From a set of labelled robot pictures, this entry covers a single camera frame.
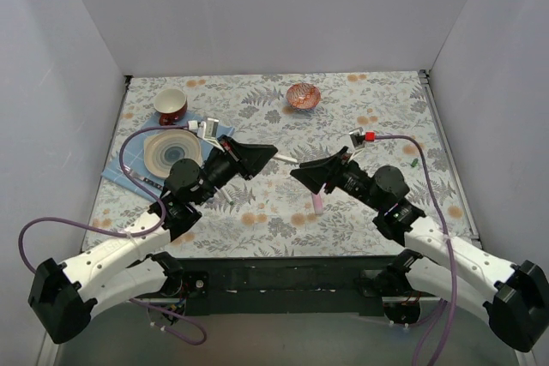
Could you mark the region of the pink highlighter pen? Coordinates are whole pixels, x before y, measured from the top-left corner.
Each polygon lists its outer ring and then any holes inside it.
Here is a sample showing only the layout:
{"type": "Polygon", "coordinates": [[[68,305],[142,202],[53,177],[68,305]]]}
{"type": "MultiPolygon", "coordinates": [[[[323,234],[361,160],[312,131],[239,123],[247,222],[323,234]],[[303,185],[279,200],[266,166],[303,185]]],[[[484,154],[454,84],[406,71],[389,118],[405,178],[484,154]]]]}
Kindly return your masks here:
{"type": "Polygon", "coordinates": [[[322,197],[319,194],[312,194],[311,202],[312,202],[315,215],[318,215],[318,216],[322,215],[323,214],[322,197]]]}

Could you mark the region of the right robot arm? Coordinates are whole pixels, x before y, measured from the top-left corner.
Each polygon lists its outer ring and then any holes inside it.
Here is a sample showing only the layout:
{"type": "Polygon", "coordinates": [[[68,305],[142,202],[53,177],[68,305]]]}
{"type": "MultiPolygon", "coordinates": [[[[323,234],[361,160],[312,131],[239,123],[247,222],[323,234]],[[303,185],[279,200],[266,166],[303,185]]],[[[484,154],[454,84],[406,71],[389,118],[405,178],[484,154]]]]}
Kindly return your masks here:
{"type": "Polygon", "coordinates": [[[443,232],[408,199],[401,171],[384,165],[368,175],[345,149],[300,164],[292,177],[311,192],[340,189],[377,212],[381,234],[417,255],[388,274],[398,295],[425,291],[485,321],[507,346],[530,351],[548,328],[548,280],[538,265],[496,257],[443,232]]]}

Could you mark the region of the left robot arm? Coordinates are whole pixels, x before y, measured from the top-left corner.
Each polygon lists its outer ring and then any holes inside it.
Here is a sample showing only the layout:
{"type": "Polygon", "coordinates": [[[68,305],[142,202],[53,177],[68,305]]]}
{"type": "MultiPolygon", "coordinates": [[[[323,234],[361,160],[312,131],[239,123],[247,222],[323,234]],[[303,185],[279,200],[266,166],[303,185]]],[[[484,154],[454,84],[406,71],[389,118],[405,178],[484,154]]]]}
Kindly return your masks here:
{"type": "Polygon", "coordinates": [[[178,160],[156,202],[124,231],[65,261],[40,263],[28,303],[51,340],[68,342],[96,315],[132,298],[176,296],[184,270],[163,247],[202,217],[197,206],[235,176],[251,180],[277,152],[273,145],[244,144],[223,135],[203,164],[178,160]]]}

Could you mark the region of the white pen with blue tip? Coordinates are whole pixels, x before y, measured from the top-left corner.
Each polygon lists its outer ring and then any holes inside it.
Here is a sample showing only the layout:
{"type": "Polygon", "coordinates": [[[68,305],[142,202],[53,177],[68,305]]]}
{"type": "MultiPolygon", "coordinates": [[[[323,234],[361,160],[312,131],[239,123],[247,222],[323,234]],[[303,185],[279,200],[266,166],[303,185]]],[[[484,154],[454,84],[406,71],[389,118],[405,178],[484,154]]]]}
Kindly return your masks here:
{"type": "Polygon", "coordinates": [[[282,154],[279,154],[279,153],[274,155],[273,159],[284,162],[284,163],[287,163],[287,164],[290,164],[290,165],[298,165],[299,164],[299,162],[295,158],[292,158],[292,157],[289,157],[289,156],[286,156],[286,155],[282,155],[282,154]]]}

